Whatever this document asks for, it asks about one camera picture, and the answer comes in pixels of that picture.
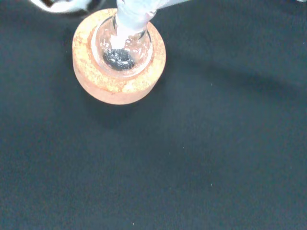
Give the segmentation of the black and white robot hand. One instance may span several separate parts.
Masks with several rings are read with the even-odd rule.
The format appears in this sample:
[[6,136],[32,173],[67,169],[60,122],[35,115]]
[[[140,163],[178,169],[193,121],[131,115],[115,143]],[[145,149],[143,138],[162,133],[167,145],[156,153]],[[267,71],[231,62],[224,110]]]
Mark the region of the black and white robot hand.
[[102,9],[105,0],[30,0],[39,9],[58,15],[84,16]]

